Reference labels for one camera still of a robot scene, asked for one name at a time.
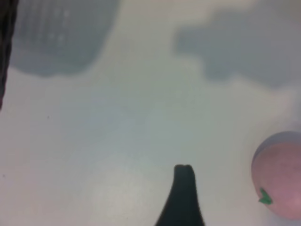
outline black object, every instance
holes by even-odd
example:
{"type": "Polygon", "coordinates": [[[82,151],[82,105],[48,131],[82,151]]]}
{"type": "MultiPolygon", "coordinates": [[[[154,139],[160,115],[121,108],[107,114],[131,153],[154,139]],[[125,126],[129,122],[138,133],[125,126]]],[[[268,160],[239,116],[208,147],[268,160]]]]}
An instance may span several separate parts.
{"type": "Polygon", "coordinates": [[[18,0],[0,0],[0,108],[5,92],[17,5],[18,0]]]}
{"type": "Polygon", "coordinates": [[[174,182],[156,226],[204,226],[193,169],[174,167],[174,182]]]}

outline green leaf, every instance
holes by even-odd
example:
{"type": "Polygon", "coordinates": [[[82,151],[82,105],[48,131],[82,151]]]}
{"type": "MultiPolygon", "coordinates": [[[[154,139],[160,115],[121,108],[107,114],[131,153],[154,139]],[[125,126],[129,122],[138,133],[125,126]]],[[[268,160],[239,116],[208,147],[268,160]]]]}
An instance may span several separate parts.
{"type": "Polygon", "coordinates": [[[262,198],[259,200],[259,202],[266,205],[271,205],[273,201],[271,197],[268,195],[268,193],[263,188],[260,188],[260,192],[262,194],[262,198]]]}

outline pink peach toy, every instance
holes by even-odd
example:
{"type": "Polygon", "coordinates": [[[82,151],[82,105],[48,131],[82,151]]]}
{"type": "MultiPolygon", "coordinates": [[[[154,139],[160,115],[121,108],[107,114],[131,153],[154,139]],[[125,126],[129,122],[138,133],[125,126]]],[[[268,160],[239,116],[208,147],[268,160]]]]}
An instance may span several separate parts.
{"type": "Polygon", "coordinates": [[[287,219],[301,219],[301,133],[282,132],[264,141],[252,163],[259,202],[287,219]]]}

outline pink ball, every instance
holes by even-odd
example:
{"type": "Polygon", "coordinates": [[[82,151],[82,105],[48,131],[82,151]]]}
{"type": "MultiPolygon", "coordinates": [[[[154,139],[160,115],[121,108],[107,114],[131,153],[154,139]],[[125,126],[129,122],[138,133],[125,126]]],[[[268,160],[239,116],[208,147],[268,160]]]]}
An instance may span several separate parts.
{"type": "Polygon", "coordinates": [[[301,219],[301,145],[278,143],[265,147],[252,163],[252,179],[259,198],[282,217],[301,219]]]}

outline black tip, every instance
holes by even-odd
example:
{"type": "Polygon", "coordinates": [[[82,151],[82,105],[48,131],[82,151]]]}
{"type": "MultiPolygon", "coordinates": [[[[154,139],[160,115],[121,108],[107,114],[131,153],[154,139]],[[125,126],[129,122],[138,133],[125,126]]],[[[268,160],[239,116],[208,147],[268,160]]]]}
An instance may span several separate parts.
{"type": "Polygon", "coordinates": [[[204,226],[193,168],[174,167],[174,182],[156,226],[204,226]]]}

